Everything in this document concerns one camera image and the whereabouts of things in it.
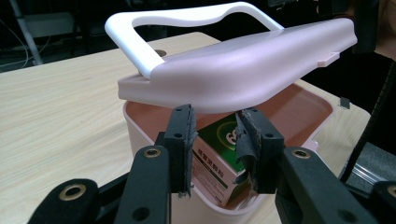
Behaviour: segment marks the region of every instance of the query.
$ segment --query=wooden table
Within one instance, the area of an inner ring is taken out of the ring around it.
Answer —
[[[153,41],[167,54],[218,40],[200,33]],[[26,223],[56,186],[89,178],[99,186],[129,172],[133,156],[117,80],[136,69],[119,50],[0,74],[0,223]],[[338,175],[370,115],[301,80],[335,111],[321,129],[318,154]],[[249,223],[278,223],[270,197]]]

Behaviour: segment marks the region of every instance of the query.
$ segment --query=screw hole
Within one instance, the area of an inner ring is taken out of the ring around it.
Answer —
[[[155,49],[155,52],[157,52],[157,54],[160,55],[160,57],[163,57],[166,55],[166,51],[162,50],[162,49]]]
[[[295,157],[300,158],[300,159],[309,159],[311,157],[311,154],[309,154],[305,150],[301,149],[295,149],[291,152]]]
[[[161,151],[157,148],[150,148],[145,151],[145,157],[147,158],[154,158],[158,157],[161,154]]]
[[[139,207],[132,212],[132,219],[135,221],[144,221],[149,217],[149,209],[147,207]]]
[[[396,185],[389,186],[388,193],[396,198]]]
[[[59,194],[59,198],[62,201],[73,201],[79,197],[81,197],[84,193],[87,187],[82,184],[74,184],[74,185],[69,185],[62,190],[62,192]]]

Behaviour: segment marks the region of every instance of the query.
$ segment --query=cardboard box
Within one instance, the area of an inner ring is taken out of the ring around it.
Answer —
[[[192,174],[221,206],[246,186],[234,183],[244,171],[242,163],[236,163],[235,128],[235,115],[231,114],[199,130],[193,147]]]

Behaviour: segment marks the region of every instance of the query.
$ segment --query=plastic container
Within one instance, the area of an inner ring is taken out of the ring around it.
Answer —
[[[286,146],[306,147],[311,150],[318,147],[313,137],[333,112],[327,101],[295,84],[256,108],[284,135]],[[135,154],[141,147],[152,145],[158,132],[165,131],[172,109],[126,102],[123,113],[128,125],[132,152]],[[197,114],[197,130],[230,114]],[[179,199],[177,195],[173,195],[173,223],[245,223],[266,199],[266,195],[256,195],[247,189],[226,207],[219,207],[206,197],[208,194],[205,188],[200,188],[200,183],[194,177],[192,182],[195,188],[192,189],[190,198]]]

